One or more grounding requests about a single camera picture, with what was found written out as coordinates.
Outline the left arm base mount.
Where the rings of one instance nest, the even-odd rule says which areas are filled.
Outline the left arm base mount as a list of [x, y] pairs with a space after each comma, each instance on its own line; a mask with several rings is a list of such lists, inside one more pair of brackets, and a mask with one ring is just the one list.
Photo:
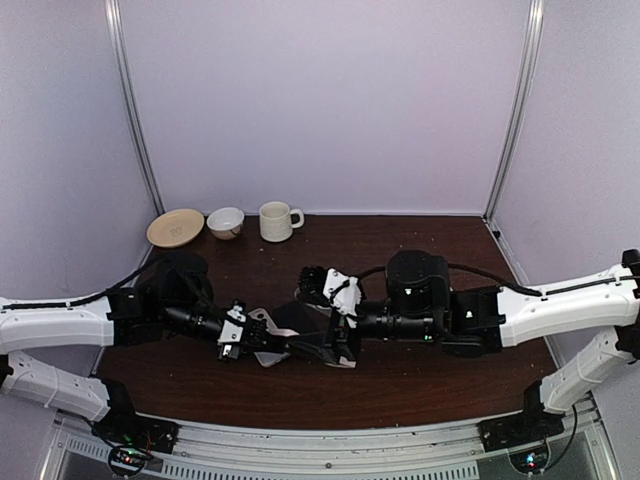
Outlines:
[[138, 414], [121, 382], [104, 379], [99, 384], [106, 389], [108, 411], [100, 420], [87, 420], [87, 424], [109, 447], [107, 465], [113, 474], [134, 477], [156, 460], [154, 452], [173, 452], [179, 432], [176, 422]]

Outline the pinkish beige phone case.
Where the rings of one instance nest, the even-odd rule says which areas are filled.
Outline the pinkish beige phone case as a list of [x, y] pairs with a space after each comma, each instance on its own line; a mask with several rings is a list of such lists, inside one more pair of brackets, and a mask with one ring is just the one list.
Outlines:
[[323, 339], [323, 335], [325, 334], [326, 330], [323, 330], [320, 333], [300, 335], [300, 334], [296, 334], [292, 330], [280, 329], [275, 324], [273, 333], [280, 338], [280, 353], [287, 352], [287, 353], [290, 353], [291, 356], [294, 356], [294, 355], [304, 356], [305, 354], [300, 355], [296, 353], [291, 353], [287, 348], [287, 343], [288, 342], [306, 342], [312, 345], [320, 346], [321, 340]]

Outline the black phone with dark case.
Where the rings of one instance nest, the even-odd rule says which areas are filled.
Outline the black phone with dark case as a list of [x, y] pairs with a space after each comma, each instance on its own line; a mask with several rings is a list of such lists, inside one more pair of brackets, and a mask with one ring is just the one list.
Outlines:
[[271, 317], [278, 328], [292, 330], [300, 335], [320, 333], [325, 327], [319, 312], [297, 301], [274, 308]]

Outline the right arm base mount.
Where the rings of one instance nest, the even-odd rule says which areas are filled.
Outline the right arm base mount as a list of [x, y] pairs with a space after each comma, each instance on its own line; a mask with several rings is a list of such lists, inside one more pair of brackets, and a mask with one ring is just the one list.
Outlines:
[[524, 391], [523, 410], [519, 413], [483, 420], [478, 432], [486, 453], [510, 450], [510, 463], [516, 471], [533, 476], [553, 465], [548, 440], [564, 432], [564, 415], [544, 410], [538, 380]]

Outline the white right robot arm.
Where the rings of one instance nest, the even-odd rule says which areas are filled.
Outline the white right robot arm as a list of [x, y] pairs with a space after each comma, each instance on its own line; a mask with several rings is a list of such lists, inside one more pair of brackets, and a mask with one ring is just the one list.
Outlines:
[[639, 253], [578, 279], [525, 287], [420, 250], [347, 275], [305, 267], [298, 300], [325, 311], [329, 329], [313, 347], [326, 363], [353, 366], [364, 339], [435, 343], [477, 358], [528, 341], [598, 328], [595, 338], [556, 373], [535, 383], [513, 419], [519, 440], [535, 440], [617, 367], [639, 357]]

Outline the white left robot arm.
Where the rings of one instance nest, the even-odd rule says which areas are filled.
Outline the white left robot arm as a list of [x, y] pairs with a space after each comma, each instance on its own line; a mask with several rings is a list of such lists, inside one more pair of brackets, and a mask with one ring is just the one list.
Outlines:
[[77, 299], [1, 302], [1, 393], [104, 423], [123, 444], [144, 433], [128, 391], [119, 382], [82, 377], [37, 361], [27, 352], [62, 346], [129, 347], [160, 340], [164, 333], [214, 343], [222, 359], [242, 353], [281, 353], [284, 338], [243, 303], [214, 302], [208, 264], [175, 251], [148, 260], [138, 271], [153, 275], [132, 287], [122, 280]]

